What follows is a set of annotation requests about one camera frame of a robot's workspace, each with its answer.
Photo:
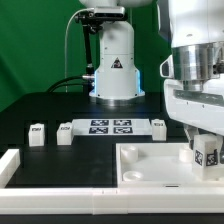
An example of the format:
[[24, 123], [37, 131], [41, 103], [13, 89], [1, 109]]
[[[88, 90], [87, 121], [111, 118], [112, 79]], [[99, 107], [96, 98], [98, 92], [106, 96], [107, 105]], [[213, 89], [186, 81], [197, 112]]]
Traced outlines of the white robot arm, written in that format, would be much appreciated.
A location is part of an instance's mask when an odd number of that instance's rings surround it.
[[94, 13], [156, 3], [169, 117], [224, 136], [224, 0], [80, 0]]

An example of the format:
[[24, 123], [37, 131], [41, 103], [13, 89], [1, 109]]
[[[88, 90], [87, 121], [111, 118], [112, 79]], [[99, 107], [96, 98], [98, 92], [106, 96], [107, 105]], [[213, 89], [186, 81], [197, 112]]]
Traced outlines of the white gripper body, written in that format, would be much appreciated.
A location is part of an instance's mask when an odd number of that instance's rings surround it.
[[165, 105], [169, 117], [224, 136], [224, 81], [209, 80], [202, 92], [184, 91], [174, 79], [164, 81]]

